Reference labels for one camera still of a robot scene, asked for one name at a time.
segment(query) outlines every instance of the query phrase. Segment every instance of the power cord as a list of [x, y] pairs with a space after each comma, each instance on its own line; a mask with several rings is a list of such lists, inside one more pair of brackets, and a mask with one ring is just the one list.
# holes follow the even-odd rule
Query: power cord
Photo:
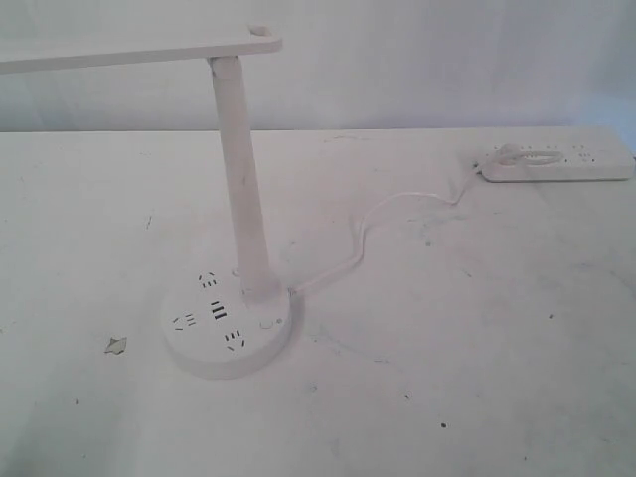
[[484, 161], [481, 164], [477, 164], [471, 173], [464, 179], [461, 187], [457, 191], [454, 197], [448, 199], [440, 196], [436, 193], [429, 192], [399, 192], [397, 194], [392, 194], [388, 197], [385, 197], [377, 204], [372, 206], [362, 217], [360, 221], [360, 225], [358, 226], [358, 231], [354, 236], [354, 252], [350, 258], [343, 261], [342, 263], [330, 268], [328, 270], [319, 273], [313, 278], [300, 283], [290, 289], [292, 294], [296, 293], [304, 293], [308, 289], [316, 286], [322, 281], [337, 275], [339, 273], [344, 273], [350, 269], [353, 269], [356, 265], [358, 265], [365, 256], [365, 237], [367, 234], [367, 222], [369, 218], [375, 213], [377, 210], [381, 209], [386, 204], [404, 197], [424, 197], [430, 199], [436, 199], [444, 204], [449, 206], [456, 206], [461, 201], [464, 193], [468, 189], [470, 182], [479, 174], [484, 166], [493, 162], [499, 162], [504, 165], [546, 165], [553, 164], [554, 162], [558, 162], [563, 158], [563, 154], [558, 151], [530, 151], [530, 150], [522, 150], [521, 147], [515, 144], [506, 144], [501, 147], [497, 151], [497, 154], [490, 160]]

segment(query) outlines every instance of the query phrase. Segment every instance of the power strip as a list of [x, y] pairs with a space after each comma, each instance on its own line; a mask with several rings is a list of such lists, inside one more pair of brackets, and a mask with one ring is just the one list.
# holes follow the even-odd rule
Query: power strip
[[[490, 152], [484, 154], [482, 175], [488, 181], [606, 181], [630, 179], [634, 175], [636, 162], [631, 152], [611, 130], [604, 127], [505, 130], [511, 133], [507, 144], [494, 145]], [[493, 157], [501, 154], [502, 148], [508, 151], [518, 148], [520, 152], [529, 153], [539, 150], [560, 152], [562, 157], [547, 164], [493, 161]]]

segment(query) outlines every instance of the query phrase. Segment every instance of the table surface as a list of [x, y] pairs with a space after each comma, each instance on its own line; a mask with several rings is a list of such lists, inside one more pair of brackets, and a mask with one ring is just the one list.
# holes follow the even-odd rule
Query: table surface
[[[350, 217], [449, 193], [504, 133], [255, 132], [274, 266], [337, 263]], [[230, 233], [218, 133], [3, 133], [0, 167], [2, 477], [636, 474], [633, 180], [387, 207], [269, 366], [208, 382], [158, 314]]]

